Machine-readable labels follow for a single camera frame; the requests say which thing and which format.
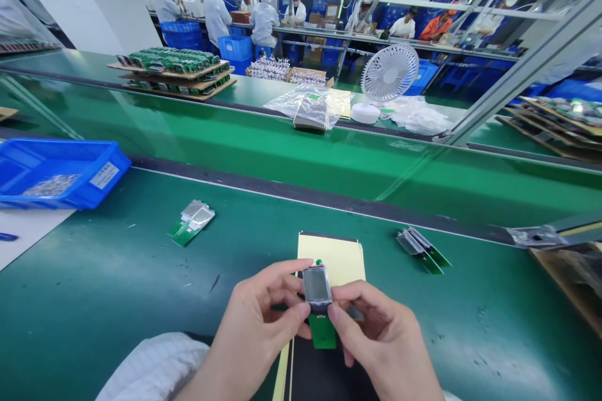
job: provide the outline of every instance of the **blue crate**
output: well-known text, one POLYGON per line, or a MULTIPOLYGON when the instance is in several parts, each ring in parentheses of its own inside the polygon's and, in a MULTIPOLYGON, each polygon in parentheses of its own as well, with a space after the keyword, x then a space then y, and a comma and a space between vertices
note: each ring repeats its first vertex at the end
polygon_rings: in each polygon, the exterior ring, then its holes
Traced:
POLYGON ((246 60, 241 60, 241 61, 235 61, 235 60, 229 60, 230 61, 230 66, 234 66, 234 72, 236 75, 246 75, 246 69, 251 65, 251 63, 253 62, 253 58, 247 58, 246 60))
POLYGON ((0 209, 94 209, 131 165, 114 141, 8 140, 0 145, 0 209), (73 174, 80 176, 60 195, 23 195, 73 174))
POLYGON ((430 61, 420 60, 420 65, 418 66, 418 74, 416 75, 416 79, 414 80, 414 83, 412 83, 408 91, 406 91, 405 95, 420 95, 420 93, 428 85, 428 82, 431 81, 438 68, 439 66, 434 65, 430 61))
POLYGON ((163 22, 161 31, 169 47, 205 50, 201 24, 198 22, 163 22))
POLYGON ((246 61, 253 57, 250 36, 222 36, 218 42, 222 60, 246 61))

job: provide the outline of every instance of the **wooden tray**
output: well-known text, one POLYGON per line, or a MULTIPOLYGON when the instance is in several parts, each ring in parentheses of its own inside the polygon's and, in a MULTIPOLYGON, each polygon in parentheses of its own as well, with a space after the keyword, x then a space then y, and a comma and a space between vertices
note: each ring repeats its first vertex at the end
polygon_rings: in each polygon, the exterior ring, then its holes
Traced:
POLYGON ((512 128, 518 130, 523 135, 528 136, 529 138, 533 139, 533 141, 536 141, 537 143, 541 144, 545 148, 548 148, 555 154, 560 155, 561 157, 569 158, 569 159, 573 159, 573 160, 591 162, 591 163, 602 163, 602 152, 599 152, 597 150, 587 149, 587 148, 580 148, 580 147, 558 147, 558 146, 555 146, 552 143, 550 143, 548 141, 544 141, 542 138, 540 138, 540 135, 542 133, 547 133, 548 136, 552 136, 548 130, 546 130, 545 132, 541 132, 541 129, 538 128, 537 129, 538 132, 533 133, 532 131, 530 131, 526 128, 526 127, 533 127, 533 126, 531 124, 526 123, 525 121, 522 121, 521 119, 515 119, 517 121, 522 122, 522 124, 518 124, 510 118, 506 118, 506 117, 502 117, 502 116, 496 116, 495 118, 501 123, 510 125, 512 128))
POLYGON ((0 107, 0 122, 2 122, 4 119, 15 116, 15 114, 18 112, 19 110, 15 110, 14 108, 0 107))
POLYGON ((593 127, 592 125, 587 125, 587 124, 584 124, 583 122, 569 119, 568 117, 561 115, 559 112, 553 110, 552 108, 542 105, 541 103, 539 103, 537 100, 535 100, 532 97, 519 96, 519 99, 521 99, 526 104, 528 104, 538 110, 541 110, 548 114, 556 116, 558 119, 560 119, 560 121, 561 121, 560 123, 563 123, 563 122, 568 123, 568 124, 571 124, 573 127, 576 127, 590 135, 602 137, 602 127, 593 127))
POLYGON ((526 109, 516 110, 514 108, 506 108, 506 111, 508 111, 515 118, 525 121, 533 127, 537 127, 542 132, 546 132, 552 138, 555 138, 556 140, 566 145, 579 148, 588 148, 591 150, 597 150, 599 152, 602 152, 602 143, 587 140, 587 138, 585 137, 583 137, 583 139, 587 141, 580 140, 576 138, 576 133, 571 133, 564 129, 561 125, 556 124, 554 122, 544 121, 544 118, 542 118, 537 113, 526 109))
POLYGON ((194 81, 194 80, 177 80, 175 81, 173 78, 164 77, 161 75, 136 75, 135 73, 128 73, 125 75, 120 75, 119 78, 125 78, 127 80, 138 80, 138 81, 154 81, 156 83, 169 83, 170 85, 178 85, 185 86, 186 88, 196 88, 196 89, 205 89, 207 86, 214 85, 217 81, 224 78, 226 75, 230 75, 234 72, 234 68, 231 67, 225 72, 221 72, 218 74, 215 80, 209 81, 194 81))
POLYGON ((529 253, 541 265, 541 267, 550 275, 554 282, 560 287, 573 306, 579 311, 581 316, 588 322, 592 329, 602 338, 602 325, 595 309, 591 306, 588 299, 572 283, 568 277, 554 263, 556 255, 550 251, 539 251, 530 249, 529 253))
POLYGON ((126 88, 131 88, 131 89, 135 89, 137 91, 143 91, 143 92, 147 92, 147 93, 153 93, 153 94, 163 94, 163 95, 177 95, 180 97, 186 97, 192 100, 196 100, 197 102, 203 102, 205 100, 207 100, 208 98, 211 98, 213 96, 215 96, 215 94, 217 94, 218 92, 223 91, 225 88, 232 86, 236 83, 236 78, 230 78, 230 80, 228 80, 224 85, 218 86, 217 88, 215 88, 213 90, 213 92, 211 94, 207 94, 207 95, 198 95, 198 96, 193 96, 190 94, 181 94, 178 92, 173 92, 173 91, 164 91, 164 90, 148 90, 146 88, 139 88, 138 86, 129 86, 126 85, 126 88))
POLYGON ((152 76, 163 76, 163 77, 170 77, 170 78, 180 78, 183 80, 193 80, 197 77, 203 76, 211 71, 214 71, 215 69, 217 69, 219 67, 222 67, 226 63, 229 63, 229 61, 220 60, 219 64, 209 66, 208 68, 205 68, 200 72, 190 72, 190 73, 185 73, 185 74, 179 74, 179 73, 175 73, 175 72, 160 72, 160 73, 153 72, 153 71, 148 71, 146 69, 142 69, 142 68, 139 68, 136 66, 124 66, 121 63, 107 64, 107 67, 110 67, 113 69, 127 70, 127 71, 134 72, 137 74, 147 74, 147 75, 152 75, 152 76))

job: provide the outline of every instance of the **worker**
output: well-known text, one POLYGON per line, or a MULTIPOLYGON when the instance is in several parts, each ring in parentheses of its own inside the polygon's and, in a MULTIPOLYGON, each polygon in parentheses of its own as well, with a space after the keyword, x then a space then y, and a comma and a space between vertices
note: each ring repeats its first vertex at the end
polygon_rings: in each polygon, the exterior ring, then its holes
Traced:
MULTIPOLYGON (((301 0, 293 0, 293 8, 290 8, 290 5, 287 6, 287 10, 284 12, 284 19, 282 19, 282 23, 287 25, 294 26, 302 26, 307 19, 307 11, 305 9, 305 5, 301 3, 301 0)), ((283 41, 294 41, 299 43, 305 43, 305 36, 296 33, 287 33, 282 36, 283 41)), ((285 58, 290 56, 292 44, 282 43, 282 55, 285 58)), ((299 66, 303 66, 303 58, 305 56, 305 46, 298 45, 298 57, 299 57, 299 66)))
MULTIPOLYGON (((356 34, 372 34, 374 31, 372 14, 369 16, 366 14, 372 7, 373 2, 374 0, 362 0, 361 3, 356 3, 353 7, 353 12, 351 12, 351 17, 347 22, 346 30, 349 30, 353 25, 353 32, 356 34)), ((351 41, 349 43, 349 48, 362 52, 378 52, 378 48, 375 44, 365 41, 351 41)), ((357 52, 347 52, 345 57, 349 61, 357 61, 361 56, 362 54, 357 52)))
POLYGON ((240 10, 244 13, 252 13, 256 6, 257 2, 255 0, 243 0, 243 2, 240 4, 240 10))
POLYGON ((229 36, 229 25, 232 25, 232 17, 226 9, 223 0, 204 0, 205 24, 209 40, 219 50, 219 39, 222 36, 229 36))
MULTIPOLYGON (((240 281, 211 347, 192 333, 144 340, 96 400, 251 399, 284 346, 295 336, 312 337, 305 323, 310 306, 297 295, 304 291, 303 280, 292 275, 312 264, 312 259, 277 262, 240 281), (272 310, 280 304, 288 309, 272 310)), ((331 287, 330 292, 334 302, 328 306, 328 317, 342 343, 340 358, 348 368, 356 361, 362 365, 379 399, 457 399, 441 389, 420 324, 408 307, 362 280, 331 287), (361 326, 347 314, 352 305, 364 317, 361 326)))
MULTIPOLYGON (((508 9, 514 6, 519 0, 502 0, 497 6, 499 9, 508 9)), ((468 29, 467 38, 470 38, 475 47, 480 47, 487 36, 496 32, 502 24, 504 16, 500 14, 479 14, 476 20, 468 29)))
POLYGON ((404 39, 414 39, 416 34, 416 22, 414 18, 418 15, 418 8, 412 6, 405 17, 399 18, 391 27, 391 35, 404 39))
POLYGON ((434 41, 438 42, 439 39, 450 29, 453 20, 452 17, 456 14, 455 9, 448 9, 441 16, 437 16, 431 20, 420 34, 421 41, 434 41))
POLYGON ((249 18, 249 23, 253 25, 253 34, 251 39, 253 44, 275 48, 278 40, 272 36, 272 29, 278 26, 278 13, 270 4, 272 0, 261 0, 261 3, 255 7, 249 18))
MULTIPOLYGON (((183 8, 184 4, 182 0, 178 1, 183 8)), ((175 22, 181 13, 180 7, 173 0, 152 0, 152 2, 155 5, 155 12, 157 13, 159 23, 175 22)))

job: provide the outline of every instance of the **stack of circuit boards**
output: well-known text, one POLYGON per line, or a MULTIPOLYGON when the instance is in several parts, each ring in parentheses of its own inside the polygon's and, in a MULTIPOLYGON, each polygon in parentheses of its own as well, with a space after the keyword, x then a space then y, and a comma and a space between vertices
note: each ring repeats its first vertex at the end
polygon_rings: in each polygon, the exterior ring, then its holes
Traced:
POLYGON ((234 68, 212 53, 155 47, 118 55, 119 64, 109 67, 132 71, 123 78, 127 87, 189 96, 205 100, 235 83, 234 68))
POLYGON ((510 117, 496 119, 562 157, 602 163, 602 103, 578 98, 520 96, 510 117))

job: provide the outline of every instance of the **cardboard box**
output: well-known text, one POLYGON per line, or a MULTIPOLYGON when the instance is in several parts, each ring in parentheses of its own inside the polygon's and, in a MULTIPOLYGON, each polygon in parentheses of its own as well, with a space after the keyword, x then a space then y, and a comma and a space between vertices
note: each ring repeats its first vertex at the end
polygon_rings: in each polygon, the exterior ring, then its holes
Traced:
POLYGON ((311 13, 309 15, 309 23, 318 24, 318 28, 322 28, 322 22, 324 22, 324 16, 321 14, 311 13))
POLYGON ((251 13, 245 13, 243 11, 230 11, 230 17, 234 23, 248 24, 251 18, 251 13))
MULTIPOLYGON (((290 78, 293 76, 294 73, 315 73, 326 78, 325 71, 305 68, 290 68, 287 74, 287 82, 290 83, 290 78)), ((327 88, 332 88, 334 86, 334 77, 331 77, 329 80, 326 80, 326 84, 324 86, 326 86, 327 88)))
POLYGON ((338 19, 340 7, 341 7, 340 3, 328 2, 326 4, 326 20, 332 21, 332 20, 338 19))
MULTIPOLYGON (((311 36, 311 37, 307 38, 307 42, 310 44, 326 45, 326 38, 318 38, 316 36, 311 36)), ((323 48, 313 49, 310 47, 310 52, 309 52, 310 61, 315 61, 316 63, 321 63, 322 62, 322 53, 324 53, 323 48)))

